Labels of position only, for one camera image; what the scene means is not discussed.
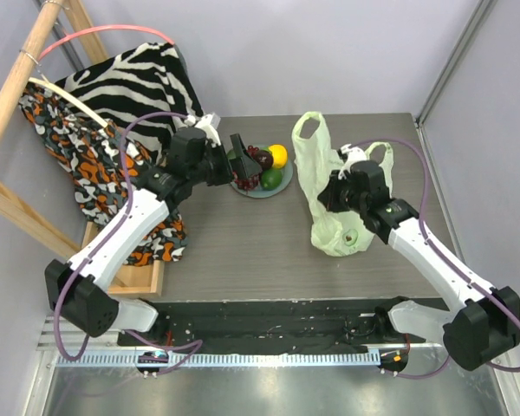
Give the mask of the light green plastic bag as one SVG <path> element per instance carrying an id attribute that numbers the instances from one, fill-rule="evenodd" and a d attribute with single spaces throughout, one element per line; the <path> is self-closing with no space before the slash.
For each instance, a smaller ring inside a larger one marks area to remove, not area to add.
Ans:
<path id="1" fill-rule="evenodd" d="M 329 175 L 345 164 L 332 148 L 330 132 L 323 115 L 310 111 L 295 123 L 291 140 L 295 151 L 299 186 L 307 199 L 313 224 L 310 241 L 328 256 L 346 257 L 366 251 L 374 234 L 354 211 L 329 212 L 318 200 Z"/>

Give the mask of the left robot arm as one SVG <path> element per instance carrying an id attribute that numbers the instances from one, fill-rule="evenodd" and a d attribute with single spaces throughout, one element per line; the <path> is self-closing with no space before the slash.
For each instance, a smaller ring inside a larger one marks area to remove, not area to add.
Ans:
<path id="1" fill-rule="evenodd" d="M 248 179 L 262 168 L 239 134 L 231 136 L 232 158 L 203 127 L 184 127 L 172 137 L 164 166 L 138 175 L 126 204 L 100 233 L 66 263 L 52 261 L 45 282 L 55 318 L 64 318 L 90 337 L 108 330 L 145 333 L 158 320 L 149 302 L 108 294 L 118 270 L 144 237 L 192 195 L 194 186 Z"/>

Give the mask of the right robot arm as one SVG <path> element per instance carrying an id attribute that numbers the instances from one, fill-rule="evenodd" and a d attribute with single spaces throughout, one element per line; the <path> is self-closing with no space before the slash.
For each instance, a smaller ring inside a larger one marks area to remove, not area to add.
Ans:
<path id="1" fill-rule="evenodd" d="M 399 298 L 385 313 L 394 331 L 438 343 L 469 371 L 519 345 L 518 294 L 510 287 L 495 288 L 423 231 L 418 212 L 391 196 L 375 162 L 359 161 L 345 172 L 333 170 L 318 199 L 330 212 L 356 212 L 365 227 L 408 260 L 445 302 L 445 309 L 434 309 Z"/>

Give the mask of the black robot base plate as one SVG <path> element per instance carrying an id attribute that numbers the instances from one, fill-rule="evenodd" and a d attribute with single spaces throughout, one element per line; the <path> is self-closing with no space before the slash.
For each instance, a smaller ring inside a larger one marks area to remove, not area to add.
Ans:
<path id="1" fill-rule="evenodd" d="M 202 354 L 344 354 L 371 344 L 421 343 L 375 315 L 388 299 L 158 302 L 162 345 L 201 340 Z"/>

